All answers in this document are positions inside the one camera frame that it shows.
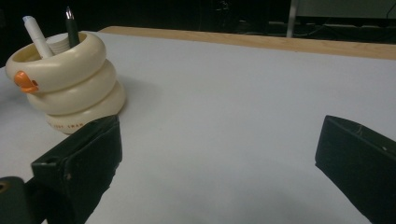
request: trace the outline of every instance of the white table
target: white table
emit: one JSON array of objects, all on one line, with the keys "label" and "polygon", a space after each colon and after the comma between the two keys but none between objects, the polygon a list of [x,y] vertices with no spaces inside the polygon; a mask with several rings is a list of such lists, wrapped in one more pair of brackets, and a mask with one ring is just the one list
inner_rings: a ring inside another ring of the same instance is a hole
[{"label": "white table", "polygon": [[[123,161],[88,223],[369,221],[315,167],[323,119],[396,139],[396,63],[97,33],[128,102]],[[0,176],[65,139],[0,70]]]}]

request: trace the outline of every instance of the cream-colored pen holder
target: cream-colored pen holder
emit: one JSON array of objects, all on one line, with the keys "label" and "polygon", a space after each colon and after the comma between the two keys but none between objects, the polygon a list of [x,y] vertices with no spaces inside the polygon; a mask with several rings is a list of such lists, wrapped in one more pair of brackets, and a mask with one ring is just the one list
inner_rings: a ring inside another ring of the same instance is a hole
[{"label": "cream-colored pen holder", "polygon": [[90,33],[80,33],[79,38],[77,46],[46,59],[28,45],[6,64],[7,76],[27,93],[30,104],[63,133],[117,114],[125,103],[125,91],[106,59],[103,41]]}]

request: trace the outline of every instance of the wood trim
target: wood trim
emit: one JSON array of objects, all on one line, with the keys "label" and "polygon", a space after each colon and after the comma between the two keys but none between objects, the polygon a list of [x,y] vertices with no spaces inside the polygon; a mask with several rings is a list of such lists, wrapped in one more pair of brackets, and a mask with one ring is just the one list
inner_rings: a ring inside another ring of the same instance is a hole
[{"label": "wood trim", "polygon": [[261,35],[234,35],[180,30],[109,26],[101,33],[137,35],[167,39],[202,41],[264,49],[333,54],[353,57],[396,60],[396,45],[312,40]]}]

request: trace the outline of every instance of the duck beak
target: duck beak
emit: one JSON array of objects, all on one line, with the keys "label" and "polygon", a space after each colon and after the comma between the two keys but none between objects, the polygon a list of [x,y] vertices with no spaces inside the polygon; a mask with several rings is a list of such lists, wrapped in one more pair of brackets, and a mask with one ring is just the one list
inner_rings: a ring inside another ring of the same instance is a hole
[{"label": "duck beak", "polygon": [[37,83],[27,76],[23,71],[17,72],[14,76],[14,82],[21,88],[22,92],[32,93],[38,91]]}]

